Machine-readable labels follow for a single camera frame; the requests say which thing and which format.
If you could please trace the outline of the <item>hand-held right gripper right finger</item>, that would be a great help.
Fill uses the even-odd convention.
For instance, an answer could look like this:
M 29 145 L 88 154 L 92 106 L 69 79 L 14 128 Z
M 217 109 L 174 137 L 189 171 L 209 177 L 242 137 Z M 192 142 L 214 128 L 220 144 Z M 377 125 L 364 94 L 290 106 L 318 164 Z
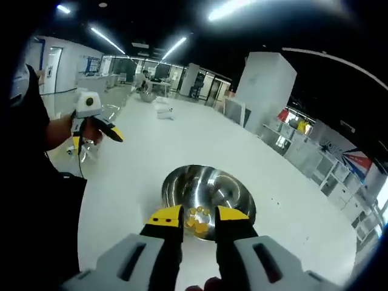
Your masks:
M 216 261 L 224 290 L 339 290 L 269 236 L 259 236 L 247 215 L 215 210 Z

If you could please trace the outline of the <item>person's right hand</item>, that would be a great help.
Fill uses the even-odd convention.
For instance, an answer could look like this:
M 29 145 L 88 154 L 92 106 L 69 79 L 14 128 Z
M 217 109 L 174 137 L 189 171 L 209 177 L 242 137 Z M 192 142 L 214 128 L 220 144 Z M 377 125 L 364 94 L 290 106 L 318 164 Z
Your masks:
M 185 291 L 222 291 L 224 290 L 224 283 L 221 278 L 212 277 L 209 278 L 205 283 L 204 287 L 200 286 L 188 286 Z

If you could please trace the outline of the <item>person's left hand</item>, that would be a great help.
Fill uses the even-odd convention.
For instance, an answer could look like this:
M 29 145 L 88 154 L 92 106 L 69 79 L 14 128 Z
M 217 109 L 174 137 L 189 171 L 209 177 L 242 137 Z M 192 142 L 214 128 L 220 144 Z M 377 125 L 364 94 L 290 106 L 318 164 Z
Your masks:
M 95 145 L 98 145 L 102 139 L 103 134 L 99 128 L 95 125 L 94 121 L 91 118 L 85 120 L 84 128 L 82 135 L 85 139 L 93 141 Z

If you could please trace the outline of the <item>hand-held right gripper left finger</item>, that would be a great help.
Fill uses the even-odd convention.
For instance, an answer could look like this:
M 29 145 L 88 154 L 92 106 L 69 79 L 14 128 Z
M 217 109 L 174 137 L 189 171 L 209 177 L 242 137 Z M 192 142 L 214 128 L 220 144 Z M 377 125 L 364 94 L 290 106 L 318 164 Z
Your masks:
M 174 290 L 182 261 L 184 210 L 157 210 L 139 234 L 131 233 L 103 253 L 96 267 L 62 285 L 63 290 Z

